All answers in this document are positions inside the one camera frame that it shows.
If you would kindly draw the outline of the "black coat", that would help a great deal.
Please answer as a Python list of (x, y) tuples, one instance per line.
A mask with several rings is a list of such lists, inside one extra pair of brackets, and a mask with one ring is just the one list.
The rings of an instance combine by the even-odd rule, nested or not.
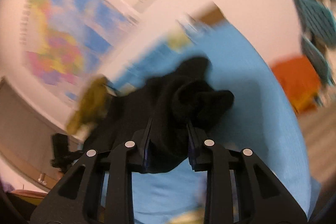
[(142, 153), (145, 171), (171, 171), (188, 157), (187, 125), (209, 133), (233, 105), (231, 91), (216, 91), (205, 81), (209, 66), (207, 58), (193, 57), (167, 75), (147, 79), (128, 95), (113, 97), (83, 150), (111, 151), (148, 128), (147, 150)]

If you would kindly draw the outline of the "grey door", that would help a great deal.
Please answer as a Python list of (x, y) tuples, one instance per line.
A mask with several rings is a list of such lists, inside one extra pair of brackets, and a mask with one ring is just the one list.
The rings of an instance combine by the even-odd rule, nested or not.
[(1, 155), (19, 174), (48, 191), (58, 182), (52, 135), (64, 133), (1, 79)]

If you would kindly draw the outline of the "olive green garment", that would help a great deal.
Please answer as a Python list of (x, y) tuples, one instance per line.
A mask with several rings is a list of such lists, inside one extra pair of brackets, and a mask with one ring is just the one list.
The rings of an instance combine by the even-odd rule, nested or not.
[(105, 118), (111, 99), (114, 97), (108, 82), (105, 76), (100, 76), (88, 85), (77, 104), (77, 109), (67, 122), (68, 135), (88, 132)]

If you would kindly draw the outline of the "blue floral bed sheet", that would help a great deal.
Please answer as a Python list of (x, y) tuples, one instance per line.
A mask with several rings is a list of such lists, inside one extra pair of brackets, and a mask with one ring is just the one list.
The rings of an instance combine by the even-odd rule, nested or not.
[[(235, 95), (232, 109), (215, 129), (226, 148), (250, 148), (276, 174), (306, 215), (315, 207), (320, 185), (309, 171), (306, 145), (297, 118), (279, 82), (248, 40), (230, 23), (185, 27), (189, 43), (172, 46), (170, 36), (127, 66), (112, 85), (125, 93), (141, 88), (153, 76), (172, 72), (183, 60), (210, 60), (207, 82)], [(194, 210), (205, 189), (206, 175), (184, 161), (166, 174), (133, 176), (136, 223), (167, 223)]]

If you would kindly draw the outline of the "orange cushion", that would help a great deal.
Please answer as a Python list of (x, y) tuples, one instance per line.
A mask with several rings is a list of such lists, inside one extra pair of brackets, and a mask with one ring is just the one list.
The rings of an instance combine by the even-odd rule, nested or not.
[(270, 68), (296, 115), (317, 108), (314, 99), (322, 82), (306, 56), (294, 56), (279, 61)]

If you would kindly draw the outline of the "brown cardboard headboard piece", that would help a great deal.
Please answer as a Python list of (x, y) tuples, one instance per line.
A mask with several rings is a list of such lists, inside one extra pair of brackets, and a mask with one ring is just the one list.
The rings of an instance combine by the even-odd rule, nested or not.
[(226, 20), (222, 10), (214, 2), (209, 3), (198, 11), (192, 18), (207, 26), (213, 27)]

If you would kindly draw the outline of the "teal perforated storage rack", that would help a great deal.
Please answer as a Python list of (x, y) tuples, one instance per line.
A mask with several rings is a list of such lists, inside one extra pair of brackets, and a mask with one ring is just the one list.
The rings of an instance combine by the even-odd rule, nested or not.
[(335, 0), (294, 0), (302, 28), (301, 49), (317, 72), (322, 88), (315, 101), (335, 102)]

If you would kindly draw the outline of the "colourful wall map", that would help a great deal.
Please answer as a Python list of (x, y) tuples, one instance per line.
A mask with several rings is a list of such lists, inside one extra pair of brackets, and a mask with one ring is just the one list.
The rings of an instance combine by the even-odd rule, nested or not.
[(27, 0), (23, 63), (49, 92), (72, 106), (137, 24), (136, 14), (120, 0)]

